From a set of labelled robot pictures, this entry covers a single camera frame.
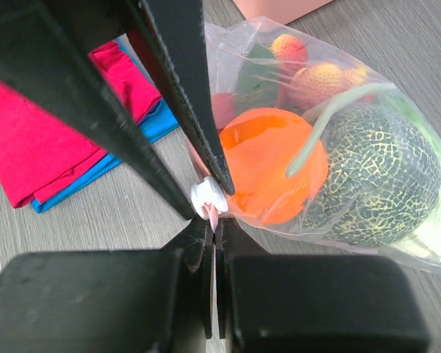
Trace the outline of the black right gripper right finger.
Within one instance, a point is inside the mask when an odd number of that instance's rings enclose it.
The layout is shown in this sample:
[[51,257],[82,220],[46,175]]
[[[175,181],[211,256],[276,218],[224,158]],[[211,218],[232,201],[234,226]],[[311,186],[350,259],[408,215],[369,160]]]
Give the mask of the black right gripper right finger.
[[228,352],[427,352],[409,280],[376,255],[271,254],[232,218],[215,233]]

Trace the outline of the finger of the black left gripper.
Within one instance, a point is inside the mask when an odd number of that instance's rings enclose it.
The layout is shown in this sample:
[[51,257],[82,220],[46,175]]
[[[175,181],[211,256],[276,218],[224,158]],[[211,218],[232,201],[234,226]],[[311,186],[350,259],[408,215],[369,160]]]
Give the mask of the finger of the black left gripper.
[[179,124],[227,194],[234,193],[229,167],[214,122],[201,1],[139,1],[143,23],[161,65],[160,89]]
[[0,82],[122,159],[181,217],[193,218],[159,155],[42,1],[0,1]]

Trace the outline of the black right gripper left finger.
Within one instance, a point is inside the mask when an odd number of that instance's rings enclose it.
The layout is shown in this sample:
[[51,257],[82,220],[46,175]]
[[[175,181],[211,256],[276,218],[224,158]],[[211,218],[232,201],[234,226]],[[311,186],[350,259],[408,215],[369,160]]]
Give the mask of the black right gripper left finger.
[[204,352],[212,256],[200,218],[160,249],[21,254],[0,275],[0,352]]

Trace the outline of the orange fake orange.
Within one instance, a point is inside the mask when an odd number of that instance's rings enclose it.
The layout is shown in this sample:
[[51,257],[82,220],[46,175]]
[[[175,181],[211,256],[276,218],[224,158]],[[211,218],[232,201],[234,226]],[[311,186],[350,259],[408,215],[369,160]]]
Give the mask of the orange fake orange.
[[318,143],[302,169],[286,175],[311,132],[301,116],[270,107],[245,111],[227,124],[220,141],[234,182],[228,201],[235,216],[266,226],[286,223],[303,210],[328,174]]

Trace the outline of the clear zip top bag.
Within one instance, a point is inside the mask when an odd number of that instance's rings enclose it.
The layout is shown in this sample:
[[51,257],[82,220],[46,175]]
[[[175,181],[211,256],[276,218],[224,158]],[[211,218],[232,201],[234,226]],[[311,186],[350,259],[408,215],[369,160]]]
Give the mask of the clear zip top bag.
[[352,55],[268,18],[208,23],[204,34],[235,192],[193,152],[196,212],[441,272],[441,137],[414,101]]

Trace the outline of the green netted fake melon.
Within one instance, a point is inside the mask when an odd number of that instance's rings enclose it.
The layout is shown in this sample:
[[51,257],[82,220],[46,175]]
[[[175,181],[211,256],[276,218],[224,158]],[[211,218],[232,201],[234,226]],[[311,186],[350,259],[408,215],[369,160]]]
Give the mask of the green netted fake melon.
[[402,240],[428,218],[439,194],[440,161],[402,113],[351,104],[331,117],[324,137],[329,172],[300,217],[305,230],[377,247]]

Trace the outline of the green fake lettuce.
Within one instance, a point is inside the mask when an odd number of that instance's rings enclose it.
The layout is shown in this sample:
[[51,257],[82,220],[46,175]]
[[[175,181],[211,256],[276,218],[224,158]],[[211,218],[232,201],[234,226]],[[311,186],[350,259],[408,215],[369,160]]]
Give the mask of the green fake lettuce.
[[[399,90],[388,98],[388,103],[420,129],[437,153],[441,166],[441,138],[416,104]],[[437,203],[429,217],[409,236],[395,243],[394,247],[415,257],[441,263],[441,186]]]

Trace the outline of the blue folded cloth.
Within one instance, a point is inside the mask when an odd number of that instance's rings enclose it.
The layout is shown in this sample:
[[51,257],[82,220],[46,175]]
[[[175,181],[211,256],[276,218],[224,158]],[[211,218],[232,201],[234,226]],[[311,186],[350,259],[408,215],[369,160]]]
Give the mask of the blue folded cloth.
[[[123,89],[119,92],[149,142],[165,137],[178,127],[166,101],[122,37],[95,49],[92,55],[113,79],[122,80]],[[100,150],[60,176],[43,197],[31,201],[31,206],[37,213],[44,213],[120,164],[121,160],[116,156]]]

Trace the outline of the red folded cloth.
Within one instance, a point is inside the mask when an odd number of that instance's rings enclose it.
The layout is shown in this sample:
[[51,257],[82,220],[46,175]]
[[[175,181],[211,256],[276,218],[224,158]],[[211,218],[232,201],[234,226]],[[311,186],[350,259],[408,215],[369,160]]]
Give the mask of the red folded cloth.
[[[135,123],[160,92],[112,40],[88,57]],[[95,165],[107,151],[0,83],[0,183],[14,208],[46,202]]]

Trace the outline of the red yellow lychee bunch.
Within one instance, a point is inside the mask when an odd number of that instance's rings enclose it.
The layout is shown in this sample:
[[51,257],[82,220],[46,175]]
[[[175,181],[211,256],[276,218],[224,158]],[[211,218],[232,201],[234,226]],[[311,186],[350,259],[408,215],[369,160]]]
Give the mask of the red yellow lychee bunch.
[[282,34],[269,48],[254,45],[241,65],[233,93],[212,96],[216,127],[221,131],[253,107],[285,108],[291,103],[303,113],[368,79],[369,70],[363,67],[311,63],[306,44],[294,35]]

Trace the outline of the pink compartment tray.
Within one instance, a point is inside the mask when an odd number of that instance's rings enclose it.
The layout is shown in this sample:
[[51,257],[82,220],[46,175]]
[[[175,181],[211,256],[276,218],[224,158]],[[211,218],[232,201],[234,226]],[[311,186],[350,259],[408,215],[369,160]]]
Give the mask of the pink compartment tray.
[[280,24],[289,24],[333,0],[233,0],[246,19],[260,16]]

